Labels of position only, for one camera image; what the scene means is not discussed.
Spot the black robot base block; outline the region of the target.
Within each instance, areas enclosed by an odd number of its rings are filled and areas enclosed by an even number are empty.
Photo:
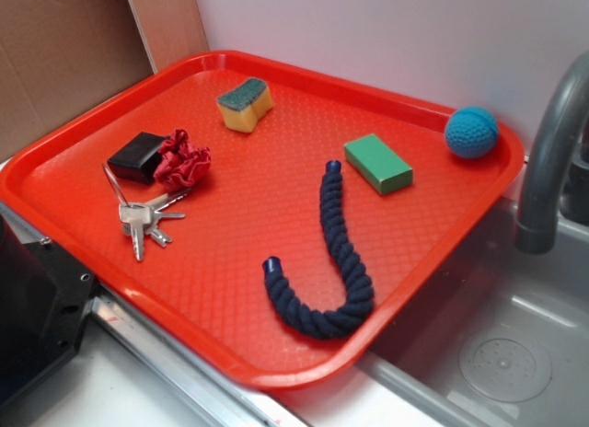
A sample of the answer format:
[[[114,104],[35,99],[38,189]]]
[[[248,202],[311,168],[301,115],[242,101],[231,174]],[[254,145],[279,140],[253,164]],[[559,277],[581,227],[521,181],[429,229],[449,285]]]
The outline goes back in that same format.
[[[56,243],[23,243],[1,221],[1,409],[79,352],[98,281]]]

